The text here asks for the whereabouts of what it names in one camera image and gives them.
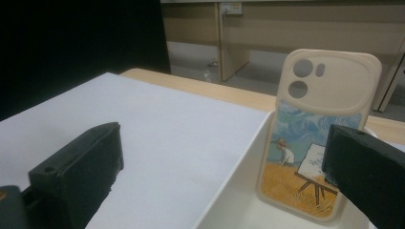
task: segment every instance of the white phone case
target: white phone case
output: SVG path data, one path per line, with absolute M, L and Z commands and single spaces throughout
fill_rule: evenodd
M 379 60 L 366 53 L 287 57 L 258 181 L 262 200 L 321 221 L 335 216 L 342 196 L 321 170 L 329 128 L 364 128 L 380 74 Z

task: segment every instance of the easel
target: easel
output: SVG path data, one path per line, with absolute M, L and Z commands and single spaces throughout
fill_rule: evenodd
M 294 174 L 296 176 L 298 176 L 299 178 L 302 178 L 306 181 L 306 183 L 303 186 L 301 186 L 300 190 L 298 190 L 298 193 L 301 193 L 302 191 L 304 191 L 304 189 L 306 189 L 310 184 L 313 184 L 315 186 L 316 206 L 319 206 L 319 190 L 321 190 L 321 194 L 322 194 L 323 198 L 325 198 L 325 190 L 332 194 L 337 195 L 337 192 L 335 190 L 333 190 L 325 185 L 322 185 L 310 178 L 304 177 L 304 176 L 298 174 L 297 172 L 295 172 Z

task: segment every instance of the black curtain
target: black curtain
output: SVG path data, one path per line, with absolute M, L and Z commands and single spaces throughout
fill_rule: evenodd
M 0 120 L 103 73 L 170 73 L 160 0 L 23 0 L 1 11 Z

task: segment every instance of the printed artwork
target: printed artwork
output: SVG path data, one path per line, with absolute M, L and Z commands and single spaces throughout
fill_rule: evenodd
M 357 129 L 361 114 L 311 114 L 279 104 L 262 172 L 261 192 L 317 218 L 333 210 L 338 190 L 325 181 L 321 166 L 331 124 Z

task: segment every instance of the wall outlet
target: wall outlet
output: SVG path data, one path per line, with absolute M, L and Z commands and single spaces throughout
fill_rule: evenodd
M 241 15 L 243 13 L 242 2 L 238 3 L 221 3 L 220 4 L 221 14 L 234 14 Z

